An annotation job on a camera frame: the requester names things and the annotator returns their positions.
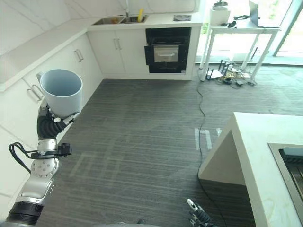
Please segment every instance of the built-in oven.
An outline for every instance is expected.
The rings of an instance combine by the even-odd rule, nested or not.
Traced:
[[[146,29],[150,73],[185,73],[190,31],[190,27]]]

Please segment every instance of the oven handle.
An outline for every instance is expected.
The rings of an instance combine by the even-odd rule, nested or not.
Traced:
[[[160,57],[172,57],[175,56],[175,53],[158,53],[157,55]]]

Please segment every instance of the stovetop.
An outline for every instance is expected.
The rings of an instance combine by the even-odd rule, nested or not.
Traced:
[[[277,143],[268,145],[303,225],[303,146]]]

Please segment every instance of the white table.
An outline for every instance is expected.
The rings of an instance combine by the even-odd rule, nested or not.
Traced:
[[[205,77],[206,77],[206,70],[208,69],[210,54],[212,51],[214,38],[215,38],[216,34],[257,34],[253,44],[251,45],[250,51],[247,53],[245,60],[241,66],[242,70],[246,68],[247,62],[250,59],[251,52],[253,51],[253,49],[258,41],[259,35],[260,34],[271,34],[271,37],[251,75],[251,80],[254,81],[256,73],[259,70],[260,66],[262,65],[262,62],[271,46],[273,40],[275,39],[276,34],[278,33],[278,31],[280,29],[279,28],[257,27],[256,25],[254,25],[253,23],[251,23],[248,20],[238,20],[236,26],[237,26],[237,28],[227,28],[224,26],[212,26],[212,25],[208,26],[206,44],[204,47],[204,53],[203,53],[203,57],[200,62],[200,67],[199,67],[200,69],[203,69],[202,74],[200,75],[201,81],[204,81]]]
[[[234,113],[198,176],[246,185],[258,227],[301,227],[267,143],[303,145],[303,117]]]

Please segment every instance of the laptop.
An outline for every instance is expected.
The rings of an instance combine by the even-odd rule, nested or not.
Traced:
[[[279,28],[273,20],[258,18],[258,4],[250,0],[250,21],[257,27]]]

